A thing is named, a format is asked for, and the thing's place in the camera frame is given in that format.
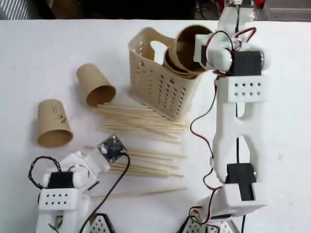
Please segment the pile of wooden sticks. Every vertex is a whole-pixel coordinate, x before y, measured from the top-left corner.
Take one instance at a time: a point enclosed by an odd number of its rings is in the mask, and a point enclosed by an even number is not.
[[[184,177],[176,172],[179,167],[172,163],[176,158],[185,158],[186,156],[184,154],[166,153],[136,148],[127,149],[127,154],[131,158],[131,165],[126,173],[127,175],[153,176],[161,178]],[[110,172],[122,173],[126,168],[126,165],[127,162],[120,158],[111,164]]]
[[[144,105],[98,105],[96,112],[104,114],[103,130],[147,131],[153,139],[178,142],[178,134],[185,131],[186,120],[173,122]]]

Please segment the kraft paper cup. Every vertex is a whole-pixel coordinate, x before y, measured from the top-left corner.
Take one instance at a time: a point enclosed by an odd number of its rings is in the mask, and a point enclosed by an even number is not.
[[[174,44],[169,48],[169,57],[174,65],[189,73],[200,74],[206,70],[197,62],[193,61],[195,35],[210,34],[212,31],[201,25],[191,25],[183,29]]]
[[[92,63],[82,65],[77,70],[77,77],[85,102],[90,106],[111,102],[116,95],[115,87]]]
[[[60,147],[73,138],[64,106],[59,100],[45,100],[38,105],[38,123],[38,144],[42,147]]]
[[[189,73],[185,70],[182,70],[176,66],[174,66],[173,62],[170,60],[168,56],[168,50],[165,52],[164,55],[164,61],[163,66],[169,70],[170,72],[178,75],[179,77],[185,78],[185,79],[195,79],[197,74]]]

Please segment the perforated base plate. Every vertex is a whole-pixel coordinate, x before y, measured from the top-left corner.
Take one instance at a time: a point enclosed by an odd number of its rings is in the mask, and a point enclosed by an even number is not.
[[[218,226],[220,231],[215,227],[200,225],[189,219],[181,233],[234,233],[227,222],[213,222],[212,225]]]
[[[91,231],[90,233],[115,233],[111,222],[108,219],[108,216],[106,216],[106,219],[104,218],[105,214],[98,214],[95,218],[95,220],[93,221],[92,225],[91,225]]]

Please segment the table surface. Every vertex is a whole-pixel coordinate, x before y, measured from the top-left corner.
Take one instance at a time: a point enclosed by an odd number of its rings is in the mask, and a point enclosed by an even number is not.
[[[148,20],[54,20],[0,21],[0,232],[33,233],[37,218],[39,190],[28,180],[32,160],[38,156],[63,159],[85,145],[96,145],[109,136],[98,130],[100,119],[82,104],[77,68],[96,64],[118,93],[115,103],[135,103],[127,90],[130,84],[127,43],[142,28],[153,27],[175,37],[190,24],[215,30],[216,21]],[[304,232],[310,208],[311,79],[308,75],[311,52],[311,24],[296,22],[254,22],[258,29],[253,43],[267,48],[272,56],[270,99],[265,105],[264,133],[265,186],[269,205],[247,216],[245,232]],[[214,75],[207,72],[195,93],[189,119],[204,112],[213,97]],[[36,144],[37,105],[48,98],[63,102],[74,139],[57,149]],[[216,111],[195,130],[209,139],[215,134]],[[208,148],[186,132],[183,145],[174,145],[121,136],[126,145],[163,151],[179,151],[187,159],[177,161],[184,178],[125,177],[115,193],[186,185],[187,190],[145,197],[108,200],[100,209],[108,213],[118,233],[173,233],[185,220],[188,209],[210,192],[202,177],[209,169]],[[242,161],[248,151],[242,145]],[[34,177],[42,179],[49,162],[38,162]],[[117,176],[102,175],[100,185],[90,196],[103,195]],[[213,175],[210,180],[216,183]],[[240,228],[241,218],[235,220]]]

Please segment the red object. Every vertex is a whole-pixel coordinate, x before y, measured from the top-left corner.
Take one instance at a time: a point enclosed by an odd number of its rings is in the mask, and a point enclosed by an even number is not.
[[[216,2],[220,5],[221,10],[223,10],[225,7],[225,0],[216,0]],[[262,9],[265,2],[265,0],[256,0],[256,8]]]

